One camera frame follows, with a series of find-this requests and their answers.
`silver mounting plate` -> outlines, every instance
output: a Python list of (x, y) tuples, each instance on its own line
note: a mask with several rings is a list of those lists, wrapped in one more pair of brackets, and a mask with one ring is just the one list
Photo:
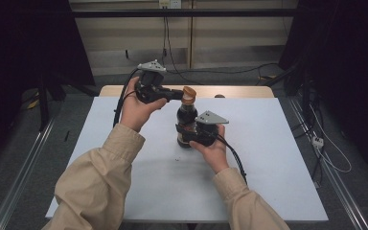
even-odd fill
[(219, 115), (207, 110), (201, 115), (195, 118), (196, 122), (203, 123), (205, 125), (215, 125), (215, 124), (228, 124), (229, 121), (220, 117)]
[(166, 68), (164, 68), (159, 62), (157, 62), (157, 59), (148, 63), (139, 64), (137, 68), (140, 70), (153, 72), (167, 72)]

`beige jacket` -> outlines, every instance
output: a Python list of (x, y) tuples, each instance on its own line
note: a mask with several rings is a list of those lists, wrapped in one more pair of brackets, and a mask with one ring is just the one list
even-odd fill
[[(57, 182), (58, 208), (43, 229), (118, 229), (130, 188), (131, 163), (145, 139), (116, 125), (102, 148), (75, 160)], [(214, 177), (226, 204), (232, 229), (288, 229), (285, 222), (255, 192), (236, 169)]]

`dark backdrop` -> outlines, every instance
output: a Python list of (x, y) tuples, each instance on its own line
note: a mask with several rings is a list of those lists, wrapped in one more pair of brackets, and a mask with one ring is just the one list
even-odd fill
[(71, 11), (66, 0), (0, 0), (0, 143), (22, 93), (38, 87), (40, 76), (50, 88), (68, 81), (94, 84), (74, 18), (23, 10)]
[[(296, 18), (280, 64), (287, 69), (301, 56), (317, 25), (326, 30), (316, 43), (317, 53), (306, 65), (310, 80), (368, 163), (368, 1), (334, 0), (335, 9), (320, 21)], [(300, 8), (319, 9), (314, 1)], [(290, 76), (295, 86), (304, 76)]]

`cabinet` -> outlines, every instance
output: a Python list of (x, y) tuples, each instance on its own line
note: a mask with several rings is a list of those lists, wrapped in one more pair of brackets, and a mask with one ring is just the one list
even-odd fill
[[(142, 10), (158, 9), (158, 1), (101, 1), (72, 0), (71, 8), (77, 10)], [(297, 0), (182, 0), (183, 9), (294, 9)], [(205, 59), (212, 62), (239, 62), (233, 59), (228, 49), (247, 52), (261, 52), (250, 49), (269, 47), (264, 52), (273, 53), (270, 47), (277, 47), (274, 52), (280, 53), (286, 44), (291, 17), (170, 17), (170, 42), (172, 49), (183, 49), (185, 68), (197, 68)], [(76, 18), (80, 35), (88, 56), (102, 53), (106, 57), (109, 52), (147, 50), (160, 53), (164, 44), (164, 18)], [(267, 63), (269, 58), (258, 53), (254, 63)], [(123, 72), (131, 71), (128, 67)]]

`white tabletop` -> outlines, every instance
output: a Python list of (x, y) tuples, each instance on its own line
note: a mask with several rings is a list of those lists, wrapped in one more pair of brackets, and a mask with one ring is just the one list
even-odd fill
[[(103, 144), (117, 102), (117, 97), (95, 98), (70, 163)], [(133, 162), (125, 220), (227, 221), (211, 181), (214, 173), (200, 153), (176, 143), (179, 106), (178, 101), (169, 102), (141, 130), (147, 141)], [(249, 188), (284, 220), (328, 220), (277, 99), (197, 99), (195, 106), (199, 114), (211, 110), (229, 120), (226, 139), (243, 163)], [(238, 167), (230, 150), (227, 157), (232, 167)], [(56, 208), (53, 201), (48, 218)]]

